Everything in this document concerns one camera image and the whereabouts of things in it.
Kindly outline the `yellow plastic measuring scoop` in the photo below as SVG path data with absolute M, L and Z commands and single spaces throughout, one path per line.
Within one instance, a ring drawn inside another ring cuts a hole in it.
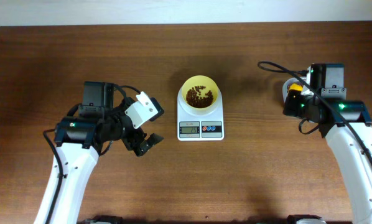
M 303 86 L 300 85 L 300 84 L 298 84 L 298 83 L 293 83 L 289 87 L 289 91 L 291 91 L 291 90 L 302 91 L 303 90 Z

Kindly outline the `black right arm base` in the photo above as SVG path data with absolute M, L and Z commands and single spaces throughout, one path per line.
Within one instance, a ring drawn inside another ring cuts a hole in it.
M 327 224 L 317 215 L 289 215 L 287 224 Z

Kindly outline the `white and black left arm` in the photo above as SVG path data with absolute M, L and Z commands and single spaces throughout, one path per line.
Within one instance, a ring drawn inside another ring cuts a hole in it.
M 141 128 L 164 114 L 155 98 L 138 90 L 132 98 L 125 85 L 85 82 L 81 103 L 51 130 L 43 132 L 53 152 L 49 181 L 36 223 L 76 223 L 86 185 L 98 159 L 115 141 L 138 157 L 163 140 Z

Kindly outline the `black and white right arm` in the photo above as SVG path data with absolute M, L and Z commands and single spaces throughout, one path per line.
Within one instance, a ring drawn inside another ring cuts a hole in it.
M 344 65 L 313 63 L 283 84 L 283 113 L 316 124 L 332 150 L 350 199 L 353 223 L 372 223 L 372 119 L 347 100 Z

